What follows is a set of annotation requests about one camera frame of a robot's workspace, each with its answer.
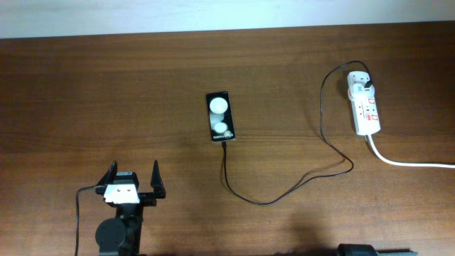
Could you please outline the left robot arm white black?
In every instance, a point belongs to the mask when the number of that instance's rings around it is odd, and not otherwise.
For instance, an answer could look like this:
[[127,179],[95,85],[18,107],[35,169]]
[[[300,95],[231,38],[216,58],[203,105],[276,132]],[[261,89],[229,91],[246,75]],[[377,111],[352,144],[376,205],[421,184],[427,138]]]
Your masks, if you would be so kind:
[[151,192],[140,193],[137,174],[119,172],[116,161],[99,180],[95,193],[116,210],[115,217],[101,222],[95,232],[100,256],[139,254],[144,209],[155,207],[158,199],[166,197],[158,161],[153,165],[150,186]]

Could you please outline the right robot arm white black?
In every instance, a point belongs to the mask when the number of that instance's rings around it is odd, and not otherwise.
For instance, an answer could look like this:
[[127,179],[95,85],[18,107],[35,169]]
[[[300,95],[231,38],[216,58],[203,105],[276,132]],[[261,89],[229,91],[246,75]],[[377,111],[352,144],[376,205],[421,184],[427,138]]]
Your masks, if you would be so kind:
[[376,250],[372,245],[340,244],[337,256],[418,256],[414,251]]

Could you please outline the black smartphone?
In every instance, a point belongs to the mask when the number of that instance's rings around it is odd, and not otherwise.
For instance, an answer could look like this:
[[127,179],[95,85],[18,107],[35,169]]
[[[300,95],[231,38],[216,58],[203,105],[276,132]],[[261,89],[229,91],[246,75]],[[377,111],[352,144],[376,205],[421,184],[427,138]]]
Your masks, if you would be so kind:
[[205,95],[205,100],[208,111],[211,140],[213,142],[234,140],[236,138],[236,133],[228,92],[208,93]]

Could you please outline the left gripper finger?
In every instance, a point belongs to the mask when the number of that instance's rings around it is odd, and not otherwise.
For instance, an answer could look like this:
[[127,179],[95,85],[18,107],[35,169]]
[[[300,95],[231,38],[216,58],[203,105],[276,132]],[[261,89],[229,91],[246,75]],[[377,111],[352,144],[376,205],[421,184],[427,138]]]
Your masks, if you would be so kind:
[[153,188],[153,194],[155,198],[165,198],[166,197],[166,189],[164,187],[164,183],[161,178],[161,174],[159,171],[159,163],[157,160],[154,161],[150,186]]
[[112,184],[117,175],[117,162],[113,161],[104,176],[98,181],[97,186],[107,186]]

